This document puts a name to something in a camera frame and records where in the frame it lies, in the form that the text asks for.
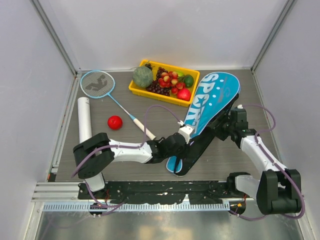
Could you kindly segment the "blue racket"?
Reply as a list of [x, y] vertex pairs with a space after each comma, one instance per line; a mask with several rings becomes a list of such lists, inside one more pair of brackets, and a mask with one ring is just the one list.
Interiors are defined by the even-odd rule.
[[87, 97], [92, 99], [102, 99], [106, 96], [110, 97], [150, 140], [155, 140], [156, 136], [111, 95], [115, 86], [115, 79], [103, 70], [91, 70], [85, 73], [80, 79], [80, 88]]

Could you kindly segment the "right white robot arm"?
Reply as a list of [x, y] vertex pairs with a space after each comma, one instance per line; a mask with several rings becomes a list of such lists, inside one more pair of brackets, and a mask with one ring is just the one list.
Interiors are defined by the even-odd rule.
[[218, 139], [231, 138], [261, 174], [260, 179], [236, 174], [234, 180], [226, 185], [230, 196], [249, 195], [256, 200], [263, 215], [288, 214], [292, 217], [293, 214], [304, 214], [300, 173], [288, 169], [267, 149], [259, 133], [249, 128], [245, 109], [233, 108], [230, 113], [222, 113], [210, 126]]

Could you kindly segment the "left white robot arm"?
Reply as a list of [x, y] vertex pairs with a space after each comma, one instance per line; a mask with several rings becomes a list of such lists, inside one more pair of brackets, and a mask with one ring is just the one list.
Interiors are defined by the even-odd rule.
[[191, 138], [176, 132], [167, 138], [148, 140], [144, 143], [120, 142], [108, 138], [106, 133], [81, 142], [73, 148], [76, 168], [71, 174], [78, 175], [89, 185], [89, 193], [96, 199], [102, 199], [107, 187], [102, 171], [111, 163], [136, 162], [140, 164], [158, 164], [182, 153]]

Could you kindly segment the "blue racket cover bag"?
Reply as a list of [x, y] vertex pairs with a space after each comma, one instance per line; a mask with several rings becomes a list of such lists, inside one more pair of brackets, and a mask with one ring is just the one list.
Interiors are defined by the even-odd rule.
[[201, 79], [184, 118], [184, 124], [193, 127], [194, 133], [186, 149], [167, 160], [169, 172], [177, 176], [187, 174], [215, 137], [209, 125], [230, 111], [240, 90], [239, 79], [228, 72], [212, 72]]

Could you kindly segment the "white shuttlecock tube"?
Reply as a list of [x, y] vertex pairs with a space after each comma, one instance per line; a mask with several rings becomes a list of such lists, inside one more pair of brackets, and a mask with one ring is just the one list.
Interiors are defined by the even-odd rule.
[[79, 142], [82, 143], [92, 137], [90, 100], [80, 97], [77, 100]]

